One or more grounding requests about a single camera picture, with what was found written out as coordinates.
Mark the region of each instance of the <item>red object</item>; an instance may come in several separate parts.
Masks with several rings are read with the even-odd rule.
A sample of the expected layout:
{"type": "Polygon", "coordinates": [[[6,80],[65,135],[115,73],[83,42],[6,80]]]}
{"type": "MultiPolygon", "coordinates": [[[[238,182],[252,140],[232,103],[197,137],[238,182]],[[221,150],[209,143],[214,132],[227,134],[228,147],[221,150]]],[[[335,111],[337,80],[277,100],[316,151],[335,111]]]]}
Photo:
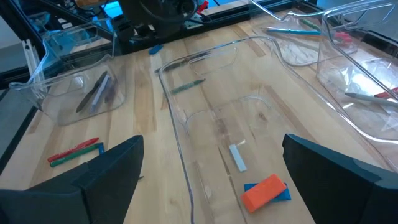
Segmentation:
{"type": "MultiPolygon", "coordinates": [[[[398,94],[398,87],[393,88],[391,91],[398,94]]],[[[377,98],[389,98],[390,94],[388,92],[384,92],[384,93],[376,94],[376,95],[374,95],[374,97],[377,97],[377,98]]]]}
{"type": "Polygon", "coordinates": [[[67,155],[69,155],[71,153],[74,153],[76,151],[79,151],[80,149],[84,149],[85,147],[96,143],[99,139],[100,138],[93,138],[93,139],[87,140],[87,141],[85,141],[83,143],[80,143],[79,145],[77,145],[77,146],[75,146],[75,147],[73,147],[73,148],[71,148],[71,149],[69,149],[69,150],[67,150],[65,152],[58,153],[58,154],[56,154],[56,155],[54,155],[52,157],[49,157],[47,159],[47,161],[48,162],[52,162],[54,160],[61,159],[61,158],[65,157],[65,156],[67,156],[67,155]]]}
{"type": "Polygon", "coordinates": [[[286,189],[286,185],[276,174],[272,174],[267,179],[258,183],[256,186],[246,191],[241,199],[249,212],[254,212],[270,200],[274,199],[286,189]]]}
{"type": "Polygon", "coordinates": [[[205,9],[207,8],[208,5],[209,5],[209,2],[208,2],[208,1],[205,1],[201,6],[198,7],[197,13],[203,12],[203,10],[205,10],[205,9]]]}

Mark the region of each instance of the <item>blue marker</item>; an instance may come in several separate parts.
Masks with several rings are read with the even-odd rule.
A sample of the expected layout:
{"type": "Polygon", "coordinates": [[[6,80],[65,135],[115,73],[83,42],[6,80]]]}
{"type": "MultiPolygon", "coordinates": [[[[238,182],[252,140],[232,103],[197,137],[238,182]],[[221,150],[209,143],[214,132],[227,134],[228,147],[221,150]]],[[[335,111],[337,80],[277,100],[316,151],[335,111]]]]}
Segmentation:
{"type": "Polygon", "coordinates": [[[267,32],[280,34],[321,35],[321,32],[316,30],[267,29],[267,32]]]}

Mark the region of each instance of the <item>transparent plastic container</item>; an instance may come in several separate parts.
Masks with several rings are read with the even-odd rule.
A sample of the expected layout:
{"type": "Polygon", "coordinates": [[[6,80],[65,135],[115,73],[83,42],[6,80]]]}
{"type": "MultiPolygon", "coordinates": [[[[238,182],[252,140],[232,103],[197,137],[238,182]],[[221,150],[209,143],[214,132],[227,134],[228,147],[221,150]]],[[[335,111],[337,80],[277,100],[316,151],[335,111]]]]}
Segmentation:
{"type": "Polygon", "coordinates": [[[126,96],[123,61],[114,57],[115,39],[109,19],[49,34],[43,40],[46,54],[29,81],[9,87],[58,125],[115,109],[126,96]]]}
{"type": "Polygon", "coordinates": [[[254,213],[241,202],[244,184],[271,174],[294,185],[282,158],[284,134],[316,136],[325,146],[348,144],[326,103],[280,59],[275,39],[247,37],[176,59],[160,69],[160,80],[187,180],[191,223],[313,223],[309,213],[292,215],[308,212],[295,188],[291,201],[268,203],[254,213]],[[234,147],[246,171],[239,170],[234,147]]]}
{"type": "Polygon", "coordinates": [[[397,51],[391,51],[398,49],[397,14],[396,2],[383,0],[325,12],[317,64],[317,79],[333,104],[372,142],[393,143],[388,148],[398,144],[398,95],[393,91],[398,60],[397,51]],[[358,51],[347,54],[331,38],[335,33],[352,37],[358,51]]]}
{"type": "MultiPolygon", "coordinates": [[[[303,13],[297,8],[289,12],[274,14],[261,5],[260,0],[251,0],[251,7],[258,7],[261,12],[251,14],[251,25],[257,35],[267,35],[278,42],[285,63],[302,67],[318,62],[318,51],[321,39],[321,17],[323,11],[303,13]]],[[[341,34],[333,36],[335,42],[347,53],[356,51],[356,43],[347,39],[341,40],[341,34]]]]}

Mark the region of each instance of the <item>blue object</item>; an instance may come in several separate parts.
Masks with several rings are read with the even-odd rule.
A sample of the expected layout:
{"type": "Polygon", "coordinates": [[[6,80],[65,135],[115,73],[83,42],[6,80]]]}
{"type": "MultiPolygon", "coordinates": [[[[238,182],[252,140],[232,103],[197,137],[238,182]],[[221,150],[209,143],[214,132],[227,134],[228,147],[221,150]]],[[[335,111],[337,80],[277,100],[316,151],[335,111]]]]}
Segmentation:
{"type": "Polygon", "coordinates": [[[156,45],[155,47],[153,47],[153,48],[151,48],[151,49],[149,50],[149,54],[150,54],[150,55],[154,55],[154,54],[156,54],[157,52],[159,52],[162,48],[163,48],[163,45],[162,45],[162,44],[158,44],[158,45],[156,45]]]}
{"type": "Polygon", "coordinates": [[[281,34],[321,35],[321,32],[315,30],[267,29],[267,32],[276,32],[281,34]]]}
{"type": "Polygon", "coordinates": [[[99,143],[99,144],[98,144],[98,151],[99,151],[99,154],[100,154],[100,155],[102,155],[102,154],[105,153],[104,143],[99,143]]]}
{"type": "MultiPolygon", "coordinates": [[[[244,184],[243,188],[244,191],[248,191],[250,188],[256,186],[257,183],[252,183],[252,184],[244,184]]],[[[291,200],[292,198],[290,197],[290,193],[289,193],[289,189],[286,188],[286,190],[284,190],[282,193],[280,193],[278,196],[276,196],[276,198],[272,199],[271,202],[281,202],[284,200],[291,200]]]]}
{"type": "Polygon", "coordinates": [[[232,156],[234,157],[235,163],[239,169],[240,172],[246,171],[246,166],[244,165],[243,159],[241,155],[239,154],[238,148],[236,145],[232,144],[229,146],[229,150],[232,153],[232,156]]]}

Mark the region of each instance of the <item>black cable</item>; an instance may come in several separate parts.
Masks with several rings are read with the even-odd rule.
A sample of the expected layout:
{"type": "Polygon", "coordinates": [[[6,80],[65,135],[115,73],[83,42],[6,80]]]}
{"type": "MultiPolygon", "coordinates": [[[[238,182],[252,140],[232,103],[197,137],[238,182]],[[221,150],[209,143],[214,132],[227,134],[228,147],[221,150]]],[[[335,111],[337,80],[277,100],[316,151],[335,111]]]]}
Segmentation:
{"type": "Polygon", "coordinates": [[[169,19],[169,18],[163,18],[161,16],[157,16],[155,14],[153,14],[148,8],[146,8],[146,6],[142,3],[142,1],[139,2],[139,4],[141,5],[142,9],[148,13],[148,15],[150,15],[151,17],[153,17],[154,19],[161,21],[161,22],[170,22],[170,23],[179,23],[179,22],[185,22],[187,20],[189,20],[189,18],[191,18],[193,15],[195,15],[196,11],[198,10],[198,3],[196,2],[196,0],[192,0],[192,4],[193,4],[193,10],[190,14],[186,15],[184,18],[173,18],[173,19],[169,19]]]}

